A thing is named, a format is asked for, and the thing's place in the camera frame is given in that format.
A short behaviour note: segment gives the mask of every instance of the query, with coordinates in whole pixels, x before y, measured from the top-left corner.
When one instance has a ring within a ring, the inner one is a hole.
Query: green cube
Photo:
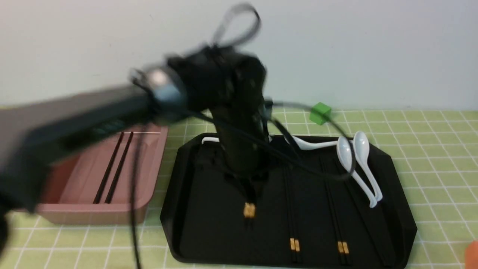
[[[328,105],[324,103],[318,103],[317,105],[314,106],[314,109],[330,118],[330,113],[332,112],[332,108],[330,108]],[[327,122],[319,114],[312,113],[312,112],[309,115],[309,120],[311,120],[312,122],[318,125],[323,125],[324,123]]]

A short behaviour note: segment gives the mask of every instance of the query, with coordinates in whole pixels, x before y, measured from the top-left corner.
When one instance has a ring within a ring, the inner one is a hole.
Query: chopsticks
[[[334,172],[338,172],[338,169],[336,168],[335,164],[330,162],[330,159],[327,161],[323,160],[322,158],[319,158],[320,162],[320,167],[322,169],[323,173],[331,172],[330,168],[333,169]],[[336,240],[337,240],[337,250],[339,254],[339,260],[342,265],[352,265],[352,260],[350,257],[350,251],[348,248],[348,243],[345,241],[345,233],[342,231],[340,227],[340,220],[339,220],[339,212],[340,212],[340,202],[342,201],[340,197],[337,196],[337,194],[334,194],[334,189],[331,187],[331,184],[343,184],[342,182],[324,182],[325,188],[326,188],[326,193],[327,193],[327,199],[328,199],[328,205],[330,209],[330,216],[332,217],[332,223],[334,225],[334,231],[336,235]]]
[[[106,195],[105,203],[111,203],[111,200],[113,200],[113,194],[116,190],[116,185],[118,184],[118,180],[120,178],[121,170],[123,170],[124,161],[126,159],[126,155],[128,154],[128,149],[130,148],[130,144],[131,144],[132,139],[133,139],[133,132],[130,133],[128,141],[126,142],[126,147],[124,149],[123,155],[121,156],[121,159],[119,160],[119,164],[118,164],[118,168],[116,169],[115,177],[113,178],[113,181],[111,182],[111,186],[109,188],[108,194]]]
[[[111,169],[113,168],[113,163],[115,162],[116,155],[118,154],[118,150],[120,148],[121,141],[123,140],[123,136],[124,136],[124,133],[122,132],[119,135],[115,149],[113,150],[113,154],[111,155],[111,158],[109,159],[108,166],[106,167],[105,174],[103,175],[103,179],[101,180],[101,183],[99,185],[99,188],[93,203],[99,203],[99,201],[101,200],[101,196],[103,196],[103,192],[105,191],[105,187],[106,187],[106,182],[108,181],[109,174],[111,173]]]
[[[352,201],[355,204],[383,266],[392,266],[395,261],[395,257],[391,257],[394,252],[393,243],[390,237],[387,236],[388,232],[384,230],[387,225],[383,215],[380,213],[382,211],[381,206],[378,205],[378,207],[374,209],[366,208],[349,182],[346,183],[346,189],[352,197]]]
[[[297,230],[297,225],[295,223],[295,212],[294,212],[294,197],[292,183],[292,173],[290,167],[285,167],[283,169],[284,175],[284,186],[285,186],[285,198],[287,204],[287,221],[289,226],[289,244],[291,247],[291,255],[293,263],[302,263],[302,256],[300,255],[300,242],[299,242],[299,233]]]

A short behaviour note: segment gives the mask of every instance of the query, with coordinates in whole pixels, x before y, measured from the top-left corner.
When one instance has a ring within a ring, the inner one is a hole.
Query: white grid line
[[[476,171],[474,170],[462,170],[461,172],[463,173],[475,173]],[[415,174],[430,174],[432,172],[430,171],[416,171],[416,172],[411,172],[411,171],[403,171],[403,172],[398,172],[397,174],[412,174],[412,173],[415,173]],[[457,174],[458,171],[439,171],[438,173],[442,174],[442,173],[454,173],[454,174]]]
[[[305,114],[305,111],[303,111],[303,114],[304,114],[304,120],[306,122],[305,127],[307,128],[307,135],[310,135],[309,124],[307,124],[307,116]]]
[[[35,222],[35,225],[34,227],[36,227],[38,225],[38,222],[40,221],[40,216],[37,216],[36,217],[36,222]],[[26,247],[28,246],[28,243],[30,242],[30,239],[32,238],[32,235],[33,235],[33,232],[34,230],[32,230],[30,232],[30,234],[28,235],[28,238],[27,238],[27,241],[25,241],[25,244],[23,244],[23,247],[20,251],[20,254],[18,255],[18,259],[17,259],[17,262],[15,263],[15,268],[14,269],[17,269],[18,268],[18,265],[20,264],[20,261],[22,260],[22,255],[26,249]]]
[[[478,204],[478,202],[455,202],[455,203],[450,203],[450,202],[428,202],[428,203],[409,203],[410,206],[414,206],[414,205],[451,205],[451,204],[457,204],[457,205],[475,205],[475,204]]]
[[[449,121],[446,121],[446,122],[447,122],[448,126],[450,126],[450,128],[451,128],[452,130],[454,130],[454,129],[453,129],[453,126],[450,124],[450,122],[449,122]],[[468,151],[467,146],[463,143],[463,141],[461,140],[460,136],[457,135],[457,137],[458,137],[458,140],[460,141],[461,145],[463,146],[463,148],[464,148],[464,149],[466,150],[466,152],[469,154],[469,157],[471,157],[471,159],[473,160],[473,162],[475,163],[475,165],[476,165],[477,168],[478,168],[478,163],[477,163],[476,160],[473,158],[474,156],[470,153],[470,151]],[[461,179],[463,179],[463,181],[465,182],[466,186],[467,186],[467,187],[470,189],[470,191],[471,191],[471,188],[470,188],[470,186],[468,185],[467,180],[466,180],[465,177],[463,176],[463,173],[458,169],[458,167],[457,167],[456,164],[455,164],[455,161],[450,157],[450,154],[449,154],[449,152],[446,150],[445,146],[443,146],[443,149],[445,150],[446,154],[447,154],[448,157],[450,158],[450,160],[451,160],[451,162],[453,163],[453,165],[455,166],[455,168],[458,170],[458,173],[460,174]],[[473,191],[471,191],[471,194],[473,195],[473,197],[475,197],[475,200],[478,201],[478,197],[476,197],[476,195],[474,194]]]
[[[478,134],[478,130],[475,130],[475,129],[473,128],[473,126],[471,125],[471,123],[470,123],[470,121],[473,121],[473,120],[467,120],[467,118],[465,117],[465,115],[463,115],[463,113],[462,113],[461,111],[459,111],[459,112],[460,112],[460,115],[461,115],[461,116],[465,119],[465,121],[468,123],[468,126],[470,126],[471,130],[475,131],[475,133]]]
[[[382,113],[383,113],[383,116],[385,117],[385,120],[386,120],[386,119],[387,119],[387,115],[385,114],[385,112],[382,112]],[[395,136],[395,134],[393,133],[393,131],[392,131],[392,135],[393,135],[393,137],[394,137],[395,139],[397,139],[397,137]],[[400,148],[400,150],[402,151],[402,154],[405,156],[406,154],[405,154],[405,151],[403,150],[403,148],[402,148],[401,146],[400,146],[399,148]],[[407,159],[406,159],[406,162],[407,162],[409,168],[412,169],[412,166],[410,165],[410,163],[409,163],[409,161],[408,161]],[[413,174],[413,176],[415,177],[415,180],[417,181],[418,186],[421,186],[421,185],[420,185],[420,182],[418,181],[418,179],[417,179],[417,177],[416,177],[416,175]],[[420,190],[421,190],[421,192],[422,192],[422,194],[423,194],[423,197],[425,198],[425,201],[429,204],[430,201],[428,200],[428,198],[427,198],[425,192],[423,191],[423,189],[420,189]],[[431,212],[432,212],[433,217],[434,217],[436,220],[438,220],[438,217],[436,216],[436,213],[435,213],[435,211],[433,210],[433,207],[432,207],[432,206],[430,206],[430,210],[431,210]],[[440,230],[443,232],[444,229],[443,229],[443,227],[442,227],[442,224],[439,222],[438,225],[440,226]],[[453,250],[451,244],[448,242],[448,241],[449,241],[449,240],[448,240],[448,236],[447,236],[446,233],[444,233],[444,232],[443,232],[443,234],[444,234],[444,236],[445,236],[446,242],[448,243],[448,246],[450,247],[450,249],[451,249],[451,251],[452,251],[452,253],[453,253],[453,256],[455,256],[455,259],[456,259],[456,261],[458,262],[458,261],[459,261],[458,256],[456,255],[455,251]]]
[[[401,159],[470,159],[470,156],[453,156],[453,157],[394,157],[394,160],[401,160]]]
[[[145,228],[148,228],[148,229],[151,229],[151,228],[162,228],[161,225],[145,225],[144,226]],[[95,230],[111,230],[111,229],[114,229],[115,226],[95,226],[94,229]],[[128,226],[118,226],[116,227],[117,230],[126,230],[126,229],[131,229],[130,227]],[[60,228],[58,227],[15,227],[15,230],[60,230]],[[65,230],[86,230],[85,227],[63,227],[62,228],[63,231]]]
[[[148,249],[148,248],[167,248],[167,246],[140,246],[139,249]],[[12,250],[22,250],[22,247],[11,247]],[[51,250],[51,247],[26,247],[25,250]],[[79,247],[55,247],[54,250],[58,251],[74,251],[80,250]],[[85,251],[94,251],[94,250],[133,250],[133,247],[84,247]]]
[[[141,225],[141,233],[140,233],[140,236],[138,238],[138,245],[141,245],[141,243],[143,241],[144,227],[146,225],[146,220],[148,219],[148,215],[150,214],[150,210],[151,210],[151,208],[148,205],[148,207],[146,208],[146,213],[144,214],[144,221]]]
[[[365,121],[367,121],[367,115],[365,114],[365,112],[362,112],[362,114],[363,114],[363,116],[364,116],[364,118],[365,118]],[[377,139],[375,138],[374,134],[371,133],[371,135],[372,135],[373,140],[374,140],[374,141],[377,141]],[[402,151],[402,154],[405,156],[405,153],[403,152],[403,149],[402,149],[401,147],[400,147],[400,150]],[[416,236],[418,237],[418,239],[419,239],[420,241],[422,241],[419,232],[417,232],[417,235],[416,235]],[[426,248],[425,248],[425,244],[424,244],[423,242],[421,242],[420,244],[422,245],[422,247],[423,247],[423,249],[424,249],[425,256],[426,256],[428,262],[430,263],[430,262],[431,262],[430,255],[428,254],[428,251],[427,251]]]
[[[459,265],[460,268],[463,268],[462,266],[464,266],[465,264],[463,264],[463,263],[409,263],[408,265],[409,266],[423,266],[423,267],[427,266],[427,268],[428,268],[428,266],[431,266],[432,269],[434,269],[435,268],[434,265],[447,266],[447,267],[448,266]]]
[[[425,242],[422,240],[422,236],[420,235],[419,232],[417,232],[417,238],[418,238],[418,241],[415,241],[413,244],[420,244],[422,245],[423,247],[423,251],[425,252],[425,256],[428,260],[428,263],[431,264],[432,260],[430,259],[430,254],[428,254],[428,250],[426,249],[425,247]]]
[[[441,142],[440,138],[439,138],[436,134],[435,134],[435,136],[436,136],[436,138],[438,139],[438,141]],[[442,145],[442,147],[443,147],[443,150],[445,150],[446,154],[448,155],[448,158],[451,160],[453,166],[454,166],[455,169],[458,171],[458,174],[461,176],[461,178],[463,179],[463,181],[465,182],[465,184],[467,184],[467,181],[466,181],[465,178],[463,177],[462,173],[460,172],[460,170],[459,170],[458,167],[456,166],[456,164],[455,164],[455,162],[453,161],[453,159],[450,157],[449,152],[446,150],[446,148],[445,148],[443,145]],[[433,163],[432,163],[431,161],[430,161],[430,164],[432,165],[433,170],[435,170],[435,166],[433,165]],[[440,180],[440,183],[442,184],[442,186],[444,187],[445,192],[446,192],[446,194],[448,195],[450,201],[452,201],[452,205],[455,207],[455,210],[458,212],[458,215],[460,216],[460,218],[461,218],[461,219],[463,220],[463,222],[465,223],[465,227],[467,228],[467,230],[469,231],[469,233],[472,235],[472,234],[473,234],[472,230],[470,229],[470,227],[468,226],[468,224],[465,222],[465,218],[463,217],[463,215],[462,215],[462,213],[460,212],[460,209],[458,208],[458,206],[456,205],[456,203],[453,202],[453,198],[452,198],[452,196],[450,195],[450,192],[449,192],[448,189],[446,188],[445,184],[443,183],[443,181],[442,181],[442,179],[441,179],[441,177],[440,177],[440,175],[439,175],[438,173],[437,173],[437,177],[438,177],[438,180]],[[475,198],[475,200],[478,201],[478,199],[476,198],[476,196],[474,195],[474,193],[471,191],[471,188],[469,188],[469,189],[470,189],[470,192],[472,193],[473,197]],[[445,232],[445,230],[443,229],[443,227],[441,226],[441,224],[440,224],[440,228],[442,229],[443,234],[445,235],[445,239],[446,239],[447,241],[449,241],[449,240],[448,240],[448,237],[447,237],[447,235],[446,235],[446,232]]]
[[[91,223],[91,218],[92,218],[93,214],[90,214],[89,216],[89,222]],[[85,231],[85,237],[83,237],[83,241],[81,242],[81,247],[80,247],[80,250],[78,251],[78,256],[76,257],[76,262],[75,262],[75,269],[78,267],[78,262],[80,262],[80,257],[81,257],[81,253],[83,252],[83,246],[85,245],[85,242],[87,241],[87,237],[88,237],[88,232],[90,230],[90,225],[88,225],[87,227],[87,230]]]
[[[463,222],[468,222],[468,223],[478,223],[477,221],[415,221],[416,223],[463,223]]]
[[[111,235],[111,241],[109,242],[108,253],[106,254],[105,265],[103,266],[103,269],[106,269],[106,266],[108,266],[109,256],[111,254],[111,250],[112,250],[112,247],[113,247],[113,242],[115,240],[116,227],[117,227],[117,225],[115,226],[115,228],[113,230],[113,234]]]
[[[168,247],[164,248],[164,260],[163,260],[163,268],[166,268],[166,259],[168,258]]]
[[[347,130],[344,130],[345,134],[353,136],[354,134],[352,134],[352,130],[350,129],[350,125],[348,125],[347,116],[345,116],[345,113],[344,113],[344,121],[345,121],[345,125],[347,127],[346,128]]]
[[[446,186],[449,189],[468,189],[467,186]],[[427,186],[427,187],[403,187],[404,190],[406,189],[444,189],[443,186]]]
[[[55,242],[53,242],[52,249],[50,250],[50,254],[48,255],[48,259],[46,260],[45,267],[43,269],[48,268],[48,263],[50,263],[50,259],[52,258],[53,251],[55,250],[55,246],[58,243],[58,239],[60,238],[62,228],[63,228],[63,225],[61,225],[60,229],[58,230],[58,234],[56,235]]]

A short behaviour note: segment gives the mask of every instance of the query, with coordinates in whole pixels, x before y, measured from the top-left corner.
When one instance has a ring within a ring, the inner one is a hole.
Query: black cable
[[[134,161],[133,161],[133,171],[131,173],[131,186],[130,186],[130,224],[131,224],[131,236],[133,241],[133,251],[134,257],[136,261],[136,269],[141,269],[141,258],[140,252],[138,249],[138,236],[136,233],[136,214],[135,214],[135,207],[136,207],[136,181],[138,178],[138,166],[140,162],[141,156],[141,145],[144,140],[145,133],[148,131],[148,125],[146,123],[143,124],[142,130],[140,132],[140,136],[138,137],[138,141],[136,142],[136,150],[134,153]]]
[[[231,125],[228,122],[225,122],[225,121],[222,121],[222,120],[219,120],[219,119],[213,119],[213,118],[210,118],[210,117],[208,117],[208,116],[206,116],[206,115],[204,115],[200,112],[185,110],[185,109],[179,108],[179,107],[168,107],[168,108],[171,109],[172,111],[174,111],[175,113],[182,114],[183,116],[195,117],[197,119],[212,123],[215,126],[219,126],[219,127],[225,128],[225,129],[229,129],[230,131],[235,132],[238,135],[241,135],[244,139],[247,139],[250,142],[256,144],[257,146],[265,149],[266,151],[268,151],[270,154],[274,155],[275,157],[277,157],[279,159],[282,159],[283,161],[286,161],[290,164],[293,164],[293,165],[301,168],[302,170],[304,170],[306,172],[309,172],[313,175],[316,175],[316,176],[318,176],[319,178],[322,178],[322,179],[334,180],[334,181],[346,181],[352,176],[352,173],[355,170],[355,157],[352,157],[353,160],[354,160],[353,165],[352,165],[352,169],[347,171],[347,173],[341,174],[341,175],[325,174],[325,173],[319,172],[319,171],[317,171],[317,170],[315,170],[315,169],[313,169],[313,168],[311,168],[307,165],[304,165],[301,161],[290,157],[289,155],[287,155],[287,154],[281,152],[280,150],[274,148],[269,143],[266,143],[265,141],[262,141],[261,139],[258,139],[256,137],[254,137],[253,135],[251,135],[251,134],[245,132],[244,130],[241,130],[241,129]],[[338,128],[339,128],[339,132],[343,133],[342,129],[340,127],[338,127]]]
[[[247,31],[245,34],[239,37],[236,37],[235,39],[225,44],[220,45],[219,41],[224,36],[224,33],[226,32],[232,19],[241,13],[248,13],[248,12],[253,13],[256,19],[253,26],[249,29],[249,31]],[[213,47],[233,47],[233,46],[243,45],[246,42],[249,42],[250,40],[252,40],[254,36],[259,32],[260,28],[261,28],[261,17],[259,16],[259,13],[257,13],[257,10],[249,3],[238,4],[232,7],[224,16],[223,22],[219,25],[218,29],[213,35],[212,46]]]
[[[272,106],[272,107],[297,108],[297,109],[302,109],[302,110],[305,110],[305,111],[309,111],[310,113],[318,115],[323,120],[325,120],[326,122],[329,122],[330,124],[332,124],[332,126],[340,133],[341,136],[347,137],[344,130],[342,128],[340,128],[340,126],[338,126],[337,123],[335,123],[330,117],[321,113],[320,111],[318,111],[314,107],[304,105],[304,104],[301,104],[301,103],[297,103],[297,102],[284,102],[284,101],[266,101],[266,102],[269,106]],[[357,159],[355,157],[355,150],[354,150],[354,147],[352,145],[352,142],[349,139],[347,139],[347,141],[348,141],[348,144],[349,144],[349,147],[350,147],[350,153],[352,154],[352,168],[349,170],[349,172],[351,174],[355,171],[355,167],[357,166]]]
[[[284,136],[285,140],[289,142],[289,146],[292,148],[292,151],[297,157],[297,160],[301,160],[300,158],[300,147],[295,141],[295,139],[292,137],[291,133],[277,120],[274,118],[267,118],[262,116],[263,119],[267,120],[268,122],[271,122],[278,130],[281,132],[281,134]]]

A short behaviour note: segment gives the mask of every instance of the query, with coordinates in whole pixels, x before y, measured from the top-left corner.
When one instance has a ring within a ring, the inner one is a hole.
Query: white wall
[[[2,0],[0,104],[125,82],[130,67],[209,41],[237,2]],[[244,49],[267,66],[268,96],[351,109],[478,109],[476,0],[251,2],[263,29]]]

